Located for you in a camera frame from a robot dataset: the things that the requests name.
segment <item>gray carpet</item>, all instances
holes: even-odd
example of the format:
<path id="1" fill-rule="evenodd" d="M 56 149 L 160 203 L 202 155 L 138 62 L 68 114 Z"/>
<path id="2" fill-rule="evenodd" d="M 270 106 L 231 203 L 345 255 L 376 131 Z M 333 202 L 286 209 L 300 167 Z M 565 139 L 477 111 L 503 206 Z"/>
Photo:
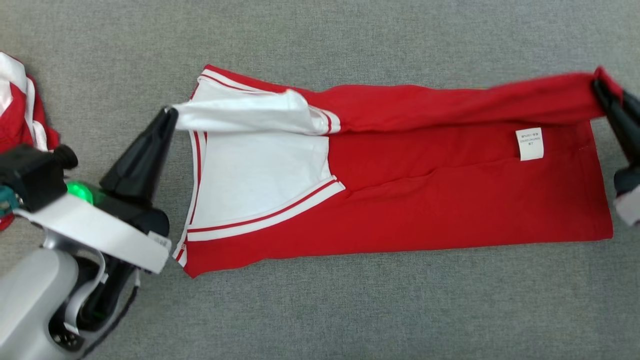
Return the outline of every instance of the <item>gray carpet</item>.
<path id="1" fill-rule="evenodd" d="M 637 0 L 0 1 L 0 49 L 97 182 L 207 63 L 268 81 L 483 87 L 605 65 L 640 94 Z M 625 161 L 593 123 L 609 199 Z M 157 205 L 174 241 L 192 182 L 173 143 Z M 171 261 L 91 359 L 638 359 L 640 241 L 263 261 L 191 280 Z M 0 274 L 40 238 L 0 234 Z"/>

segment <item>white label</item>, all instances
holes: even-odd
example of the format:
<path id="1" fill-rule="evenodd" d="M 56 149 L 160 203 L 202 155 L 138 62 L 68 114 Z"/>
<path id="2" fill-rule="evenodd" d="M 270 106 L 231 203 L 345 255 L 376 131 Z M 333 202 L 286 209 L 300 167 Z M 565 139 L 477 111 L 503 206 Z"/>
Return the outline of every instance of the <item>white label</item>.
<path id="1" fill-rule="evenodd" d="M 158 233 L 154 233 L 153 231 L 149 231 L 147 236 L 151 240 L 157 242 L 158 244 L 164 246 L 167 250 L 171 251 L 171 240 L 169 240 L 168 238 L 165 238 L 164 236 Z"/>
<path id="2" fill-rule="evenodd" d="M 539 127 L 516 131 L 520 147 L 520 161 L 540 159 L 545 154 L 542 130 Z"/>

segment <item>red stripe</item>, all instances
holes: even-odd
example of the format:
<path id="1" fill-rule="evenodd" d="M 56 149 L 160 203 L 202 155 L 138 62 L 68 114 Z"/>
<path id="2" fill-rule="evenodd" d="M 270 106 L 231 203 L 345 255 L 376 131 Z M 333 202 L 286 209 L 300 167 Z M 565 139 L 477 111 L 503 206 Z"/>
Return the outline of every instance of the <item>red stripe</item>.
<path id="1" fill-rule="evenodd" d="M 329 130 L 327 130 L 327 134 L 331 133 L 331 116 L 329 116 L 329 114 L 325 113 L 322 109 L 320 109 L 320 112 L 323 113 L 326 116 L 326 121 L 329 124 Z"/>
<path id="2" fill-rule="evenodd" d="M 194 131 L 193 134 L 195 135 L 195 139 L 196 139 L 196 158 L 198 160 L 198 179 L 196 179 L 195 181 L 198 181 L 198 184 L 196 186 L 196 199 L 193 201 L 193 212 L 191 213 L 191 220 L 189 220 L 189 225 L 191 225 L 191 223 L 193 222 L 193 217 L 196 215 L 196 205 L 198 204 L 198 193 L 200 192 L 200 177 L 202 176 L 201 174 L 202 171 L 200 166 L 200 138 L 196 131 Z"/>
<path id="3" fill-rule="evenodd" d="M 229 227 L 236 227 L 236 226 L 241 226 L 241 225 L 246 225 L 246 224 L 252 224 L 254 222 L 258 222 L 258 221 L 262 221 L 271 217 L 274 217 L 276 215 L 282 214 L 283 212 L 292 209 L 298 205 L 300 205 L 302 202 L 307 201 L 309 198 L 311 198 L 312 196 L 314 196 L 315 194 L 321 192 L 322 190 L 324 190 L 325 188 L 327 188 L 328 186 L 330 186 L 333 183 L 336 183 L 336 180 L 331 180 L 328 183 L 320 186 L 319 188 L 315 189 L 312 193 L 308 194 L 307 196 L 303 197 L 302 199 L 296 201 L 295 203 L 287 206 L 284 209 L 281 209 L 280 211 L 276 211 L 273 214 L 269 214 L 269 215 L 265 215 L 261 218 L 255 218 L 253 220 L 247 220 L 247 221 L 243 221 L 243 222 L 236 222 L 234 224 L 227 224 L 227 225 L 220 225 L 220 226 L 212 226 L 212 227 L 204 227 L 201 229 L 188 229 L 187 233 L 201 233 L 203 231 L 212 231 L 212 230 L 220 230 L 220 229 L 228 229 Z"/>
<path id="4" fill-rule="evenodd" d="M 178 253 L 178 256 L 175 257 L 176 261 L 180 261 L 180 258 L 182 257 L 182 253 L 184 252 L 184 249 L 180 249 L 180 252 Z"/>
<path id="5" fill-rule="evenodd" d="M 226 87 L 228 87 L 228 88 L 232 88 L 232 89 L 240 90 L 240 91 L 251 91 L 251 92 L 253 92 L 253 90 L 246 90 L 246 89 L 236 88 L 235 86 L 231 86 L 231 85 L 229 85 L 229 84 L 225 84 L 225 83 L 223 83 L 222 81 L 220 81 L 220 80 L 218 80 L 218 79 L 216 79 L 216 78 L 212 78 L 212 77 L 210 77 L 210 76 L 209 76 L 209 75 L 207 75 L 207 74 L 200 74 L 200 76 L 204 76 L 205 78 L 209 78 L 209 79 L 211 79 L 211 80 L 213 80 L 213 81 L 217 82 L 218 84 L 223 85 L 223 86 L 226 86 Z"/>

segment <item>white stripe trim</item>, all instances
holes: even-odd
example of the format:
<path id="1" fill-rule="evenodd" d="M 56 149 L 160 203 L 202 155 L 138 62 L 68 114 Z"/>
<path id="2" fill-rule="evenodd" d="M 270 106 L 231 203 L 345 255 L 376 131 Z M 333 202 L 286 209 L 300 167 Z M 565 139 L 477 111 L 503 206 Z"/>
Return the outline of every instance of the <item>white stripe trim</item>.
<path id="1" fill-rule="evenodd" d="M 0 78 L 8 80 L 24 94 L 27 93 L 27 74 L 24 71 L 24 65 L 2 52 L 0 52 Z"/>
<path id="2" fill-rule="evenodd" d="M 180 264 L 180 266 L 182 266 L 184 268 L 184 265 L 187 264 L 187 248 L 184 248 L 184 251 L 182 252 L 182 256 L 180 257 L 180 259 L 178 260 L 178 264 Z"/>
<path id="3" fill-rule="evenodd" d="M 224 85 L 232 86 L 232 87 L 238 88 L 238 89 L 242 89 L 242 90 L 245 90 L 247 92 L 262 92 L 262 93 L 275 94 L 273 92 L 269 92 L 269 91 L 261 90 L 261 89 L 258 89 L 258 88 L 254 88 L 254 87 L 251 87 L 249 85 L 240 84 L 237 81 L 233 81 L 233 80 L 229 79 L 228 77 L 226 77 L 224 75 L 221 75 L 221 74 L 218 74 L 217 72 L 214 72 L 214 71 L 211 71 L 211 70 L 207 70 L 207 69 L 203 70 L 202 71 L 202 75 L 210 76 L 210 77 L 218 80 L 220 83 L 223 83 Z M 200 76 L 198 78 L 198 81 L 200 81 L 202 79 L 206 79 L 206 80 L 209 80 L 209 81 L 211 80 L 211 79 L 209 79 L 209 78 L 207 78 L 205 76 Z"/>
<path id="4" fill-rule="evenodd" d="M 319 133 L 319 135 L 327 135 L 329 133 L 329 118 L 326 116 L 326 114 L 322 110 L 309 105 L 308 102 L 307 102 L 307 107 L 309 108 L 310 112 L 316 113 L 316 115 L 322 121 L 320 123 L 320 126 L 322 126 L 322 131 Z"/>
<path id="5" fill-rule="evenodd" d="M 44 126 L 41 123 L 33 122 L 33 147 L 40 151 L 48 151 L 47 147 L 47 132 L 44 130 Z"/>
<path id="6" fill-rule="evenodd" d="M 202 224 L 190 224 L 189 225 L 189 229 L 203 229 L 206 227 L 214 227 L 214 226 L 226 226 L 226 225 L 233 225 L 233 224 L 238 224 L 240 222 L 245 222 L 245 221 L 252 221 L 258 218 L 262 218 L 262 217 L 267 217 L 273 213 L 277 213 L 278 211 L 281 211 L 283 209 L 288 208 L 289 206 L 292 206 L 293 204 L 299 202 L 300 200 L 304 199 L 305 197 L 309 196 L 309 194 L 313 193 L 314 191 L 320 189 L 321 187 L 323 187 L 324 185 L 332 182 L 332 181 L 336 181 L 336 177 L 335 176 L 330 176 L 324 180 L 322 180 L 321 182 L 317 183 L 315 186 L 313 186 L 312 188 L 309 188 L 307 191 L 303 192 L 302 194 L 296 196 L 295 198 L 285 202 L 284 204 L 282 204 L 281 206 L 278 206 L 277 208 L 272 208 L 269 209 L 267 211 L 263 211 L 262 213 L 259 214 L 254 214 L 248 217 L 243 217 L 243 218 L 235 218 L 235 219 L 230 219 L 230 220 L 224 220 L 224 221 L 219 221 L 219 222 L 208 222 L 206 225 L 202 225 Z"/>
<path id="7" fill-rule="evenodd" d="M 326 116 L 329 117 L 329 122 L 331 122 L 331 131 L 328 134 L 335 134 L 335 133 L 339 133 L 340 132 L 340 118 L 338 118 L 338 115 L 330 112 L 329 110 L 320 110 L 322 111 Z"/>
<path id="8" fill-rule="evenodd" d="M 31 133 L 31 139 L 33 141 L 33 143 L 36 145 L 36 148 L 38 150 L 41 150 L 38 148 L 38 143 L 36 142 L 36 134 L 33 131 L 33 106 L 35 105 L 35 101 L 36 101 L 36 88 L 35 86 L 33 86 L 33 82 L 31 81 L 31 79 L 27 78 L 27 92 L 25 93 L 26 95 L 26 101 L 25 101 L 25 107 L 24 107 L 24 121 L 26 121 L 27 123 L 27 127 L 29 128 L 29 133 Z"/>
<path id="9" fill-rule="evenodd" d="M 191 192 L 191 204 L 189 205 L 189 212 L 187 212 L 187 219 L 185 219 L 184 221 L 182 235 L 180 236 L 180 241 L 178 241 L 178 244 L 176 245 L 175 250 L 172 254 L 174 259 L 177 258 L 180 254 L 180 248 L 187 238 L 187 229 L 189 228 L 189 225 L 191 223 L 191 217 L 196 205 L 196 196 L 198 195 L 198 148 L 196 147 L 196 136 L 198 137 L 198 141 L 200 142 L 200 173 L 202 173 L 202 170 L 204 169 L 204 159 L 207 150 L 207 145 L 204 140 L 204 134 L 201 131 L 198 131 L 197 134 L 194 134 L 193 131 L 189 131 L 189 138 L 191 139 L 191 152 L 193 153 L 193 191 Z"/>
<path id="10" fill-rule="evenodd" d="M 322 203 L 323 201 L 329 199 L 335 194 L 345 190 L 345 187 L 342 183 L 336 182 L 333 183 L 326 188 L 322 189 L 320 192 L 312 196 L 311 198 L 305 200 L 301 204 L 284 211 L 281 214 L 277 214 L 273 217 L 253 222 L 246 225 L 228 227 L 226 229 L 219 230 L 211 230 L 211 231 L 202 231 L 197 233 L 189 233 L 189 242 L 191 241 L 209 241 L 215 239 L 228 238 L 229 236 L 235 236 L 240 234 L 251 233 L 253 231 L 257 231 L 260 229 L 264 229 L 266 227 L 278 224 L 285 220 L 288 220 L 296 215 L 303 213 L 306 210 L 313 208 L 314 206 Z"/>

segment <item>red and white clothing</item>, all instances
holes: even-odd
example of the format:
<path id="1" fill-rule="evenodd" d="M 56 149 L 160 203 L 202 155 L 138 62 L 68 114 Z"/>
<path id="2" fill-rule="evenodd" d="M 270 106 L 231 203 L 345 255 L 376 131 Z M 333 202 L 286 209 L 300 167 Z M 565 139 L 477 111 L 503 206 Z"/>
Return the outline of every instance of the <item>red and white clothing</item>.
<path id="1" fill-rule="evenodd" d="M 0 53 L 0 152 L 26 143 L 47 151 L 58 146 L 58 134 L 47 126 L 42 101 L 24 65 Z M 0 219 L 0 230 L 13 216 Z"/>
<path id="2" fill-rule="evenodd" d="M 187 274 L 261 259 L 612 236 L 589 120 L 602 69 L 487 90 L 274 85 L 207 66 L 175 105 L 194 189 Z M 541 127 L 520 161 L 515 131 Z"/>

